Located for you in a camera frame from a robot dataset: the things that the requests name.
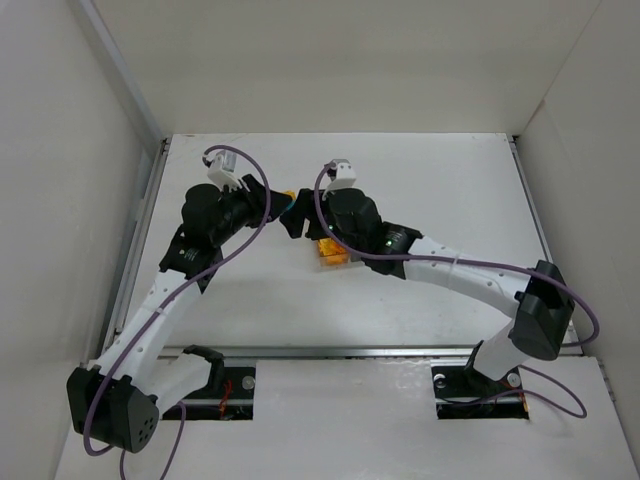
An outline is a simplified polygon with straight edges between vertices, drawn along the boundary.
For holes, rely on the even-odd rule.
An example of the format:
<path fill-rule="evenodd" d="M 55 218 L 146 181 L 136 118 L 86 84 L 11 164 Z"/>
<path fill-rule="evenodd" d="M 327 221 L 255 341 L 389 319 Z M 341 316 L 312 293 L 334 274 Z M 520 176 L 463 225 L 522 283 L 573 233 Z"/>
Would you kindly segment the orange lego cluster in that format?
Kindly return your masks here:
<path fill-rule="evenodd" d="M 318 240 L 317 247 L 321 257 L 332 257 L 346 254 L 346 250 L 330 238 Z"/>

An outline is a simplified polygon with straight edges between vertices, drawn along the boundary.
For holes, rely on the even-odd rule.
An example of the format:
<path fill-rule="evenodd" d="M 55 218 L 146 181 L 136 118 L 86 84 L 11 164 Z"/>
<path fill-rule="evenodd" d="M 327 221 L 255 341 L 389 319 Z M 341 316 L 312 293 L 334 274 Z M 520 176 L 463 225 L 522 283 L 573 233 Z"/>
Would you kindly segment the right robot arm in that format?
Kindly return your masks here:
<path fill-rule="evenodd" d="M 415 229 L 383 220 L 358 189 L 313 195 L 301 190 L 281 216 L 290 237 L 336 236 L 377 273 L 447 288 L 508 317 L 506 326 L 474 347 L 469 368 L 498 381 L 528 359 L 559 356 L 575 303 L 554 264 L 539 261 L 524 272 L 484 269 Z"/>

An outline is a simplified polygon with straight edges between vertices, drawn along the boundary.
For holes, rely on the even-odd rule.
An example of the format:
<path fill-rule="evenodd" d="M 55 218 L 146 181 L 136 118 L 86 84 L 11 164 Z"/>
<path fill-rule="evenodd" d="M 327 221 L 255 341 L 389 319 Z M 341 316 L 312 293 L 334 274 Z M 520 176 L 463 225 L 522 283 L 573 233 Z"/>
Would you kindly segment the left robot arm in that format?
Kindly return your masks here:
<path fill-rule="evenodd" d="M 158 357 L 185 312 L 228 262 L 223 244 L 245 227 L 260 231 L 292 202 L 252 175 L 235 188 L 199 184 L 186 192 L 181 224 L 145 300 L 95 364 L 76 368 L 67 380 L 72 425 L 85 442 L 138 453 L 174 405 L 198 390 L 222 390 L 222 353 L 191 345 L 169 364 L 159 364 Z"/>

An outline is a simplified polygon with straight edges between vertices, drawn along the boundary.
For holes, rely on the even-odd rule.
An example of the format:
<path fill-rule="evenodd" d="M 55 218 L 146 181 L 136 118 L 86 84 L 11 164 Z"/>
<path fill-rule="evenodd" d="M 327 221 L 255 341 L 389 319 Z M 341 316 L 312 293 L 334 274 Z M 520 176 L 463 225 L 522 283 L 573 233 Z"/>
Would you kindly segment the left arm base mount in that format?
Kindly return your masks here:
<path fill-rule="evenodd" d="M 249 421 L 253 419 L 257 383 L 254 366 L 224 366 L 214 379 L 182 400 L 190 421 Z"/>

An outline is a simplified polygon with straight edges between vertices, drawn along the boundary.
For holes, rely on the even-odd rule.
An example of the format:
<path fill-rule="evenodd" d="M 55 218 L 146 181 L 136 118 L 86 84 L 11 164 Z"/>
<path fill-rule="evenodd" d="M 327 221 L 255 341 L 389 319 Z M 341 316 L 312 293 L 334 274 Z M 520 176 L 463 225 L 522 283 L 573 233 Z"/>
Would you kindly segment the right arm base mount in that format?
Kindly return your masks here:
<path fill-rule="evenodd" d="M 517 368 L 491 380 L 462 365 L 431 367 L 435 410 L 439 420 L 528 420 Z"/>

